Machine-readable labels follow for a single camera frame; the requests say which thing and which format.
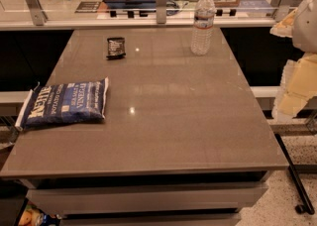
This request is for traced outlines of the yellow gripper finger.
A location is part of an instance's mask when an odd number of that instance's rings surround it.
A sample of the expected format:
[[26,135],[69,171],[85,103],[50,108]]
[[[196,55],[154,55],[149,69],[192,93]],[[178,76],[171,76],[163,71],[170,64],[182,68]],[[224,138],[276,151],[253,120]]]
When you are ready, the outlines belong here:
[[282,38],[291,38],[293,31],[293,24],[297,10],[294,9],[287,16],[285,16],[280,22],[275,24],[271,29],[270,33],[274,36]]
[[290,121],[317,95],[317,55],[306,53],[298,61],[289,59],[283,68],[271,115]]

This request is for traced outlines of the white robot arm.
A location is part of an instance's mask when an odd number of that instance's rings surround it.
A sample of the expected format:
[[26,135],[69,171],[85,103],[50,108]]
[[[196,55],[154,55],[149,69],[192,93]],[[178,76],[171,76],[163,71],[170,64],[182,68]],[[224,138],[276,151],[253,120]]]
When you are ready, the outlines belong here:
[[291,38],[293,46],[304,52],[299,60],[286,62],[273,102],[272,117],[288,122],[317,95],[317,0],[303,0],[269,32]]

